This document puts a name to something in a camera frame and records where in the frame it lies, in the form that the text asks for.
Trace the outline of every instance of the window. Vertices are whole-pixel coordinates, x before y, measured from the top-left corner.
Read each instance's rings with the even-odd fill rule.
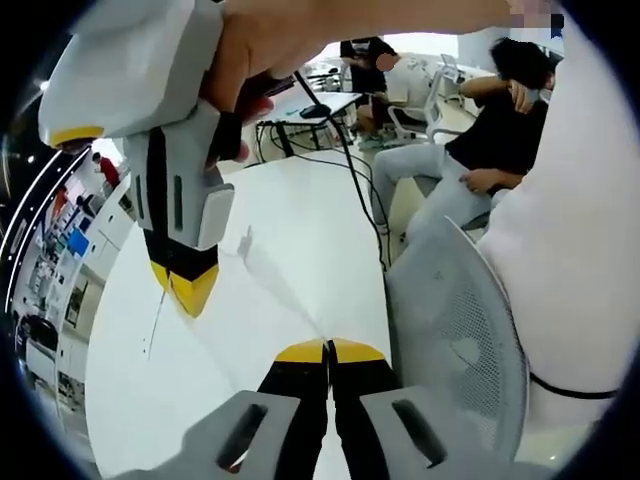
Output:
[[[328,58],[340,57],[340,42],[330,43],[318,55],[309,60],[311,62],[322,62]]]
[[[398,53],[440,55],[447,53],[458,58],[458,36],[441,33],[397,33],[385,35],[384,41]]]

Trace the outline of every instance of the computer mouse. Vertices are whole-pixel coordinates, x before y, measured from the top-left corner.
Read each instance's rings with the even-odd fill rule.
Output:
[[[311,105],[300,112],[302,118],[325,118],[331,115],[331,109],[326,105]]]

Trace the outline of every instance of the white shirt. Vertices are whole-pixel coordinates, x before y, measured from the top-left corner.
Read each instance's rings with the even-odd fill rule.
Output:
[[[637,126],[598,50],[565,15],[566,58],[535,166],[491,215],[481,251],[502,280],[531,371],[566,390],[616,390],[640,326]],[[531,384],[529,420],[588,423],[609,401]]]
[[[429,96],[431,76],[427,62],[410,57],[401,57],[393,70],[385,72],[387,98],[391,103],[406,103],[407,107],[423,109]],[[409,116],[424,120],[423,115]]]

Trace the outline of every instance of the hand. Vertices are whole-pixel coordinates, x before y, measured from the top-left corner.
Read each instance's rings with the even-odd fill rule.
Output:
[[[263,72],[285,78],[329,43],[318,0],[227,0],[224,30],[203,97],[233,112],[245,80]]]
[[[467,184],[467,188],[473,193],[487,193],[498,185],[502,179],[502,172],[497,168],[479,168],[462,177],[461,182]]]
[[[531,95],[529,95],[529,89],[516,82],[515,80],[509,80],[509,92],[513,99],[516,112],[527,114],[533,108],[533,102],[531,101]]]
[[[367,62],[366,59],[364,58],[356,58],[356,65],[358,65],[358,67],[364,69],[364,70],[368,70],[369,69],[369,62]]]

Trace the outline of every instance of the mesh chair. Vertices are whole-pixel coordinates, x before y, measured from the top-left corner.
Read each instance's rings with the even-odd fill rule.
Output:
[[[500,283],[469,237],[443,218],[386,276],[393,362],[471,420],[483,446],[515,456],[528,367]]]
[[[444,78],[449,80],[449,82],[444,82],[445,94],[444,101],[449,102],[451,100],[456,100],[460,105],[464,104],[464,99],[462,95],[460,95],[460,85],[464,83],[466,80],[465,73],[458,68],[458,63],[456,59],[451,56],[443,53],[440,55],[442,57],[443,67],[442,70],[444,72]]]
[[[433,76],[429,96],[423,108],[403,108],[393,105],[389,107],[389,116],[393,121],[398,138],[391,142],[385,142],[385,147],[397,147],[415,143],[416,141],[424,143],[425,136],[428,142],[433,143],[435,131],[440,128],[442,122],[442,111],[438,106],[438,89],[440,88],[443,75],[444,72],[440,69]],[[414,117],[422,117],[424,118],[424,122],[419,125],[403,125],[398,120],[397,112],[399,111]]]

